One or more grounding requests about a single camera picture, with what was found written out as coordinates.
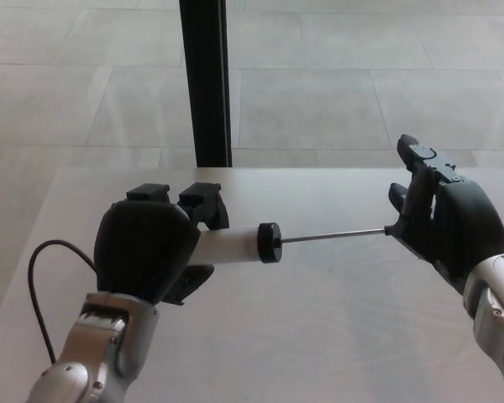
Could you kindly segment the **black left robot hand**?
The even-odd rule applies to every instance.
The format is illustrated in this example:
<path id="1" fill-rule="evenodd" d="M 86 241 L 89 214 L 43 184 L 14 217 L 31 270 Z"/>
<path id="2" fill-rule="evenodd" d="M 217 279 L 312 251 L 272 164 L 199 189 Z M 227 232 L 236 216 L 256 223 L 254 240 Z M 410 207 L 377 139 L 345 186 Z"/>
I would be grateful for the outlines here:
<path id="1" fill-rule="evenodd" d="M 229 226 L 218 183 L 196 182 L 176 203 L 166 184 L 145 183 L 105 212 L 94 245 L 97 288 L 152 305 L 183 301 L 213 274 L 211 263 L 194 264 L 199 223 L 210 230 Z"/>

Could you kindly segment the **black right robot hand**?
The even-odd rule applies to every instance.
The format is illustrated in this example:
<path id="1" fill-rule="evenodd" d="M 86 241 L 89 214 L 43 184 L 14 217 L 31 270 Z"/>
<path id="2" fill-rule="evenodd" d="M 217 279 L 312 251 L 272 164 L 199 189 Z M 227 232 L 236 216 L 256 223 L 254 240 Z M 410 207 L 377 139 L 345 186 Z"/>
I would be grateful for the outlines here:
<path id="1" fill-rule="evenodd" d="M 456 171 L 445 154 L 403 134 L 396 147 L 412 178 L 392 183 L 388 198 L 398 212 L 385 227 L 418 258 L 430 263 L 459 293 L 479 263 L 504 254 L 504 225 L 484 190 Z"/>

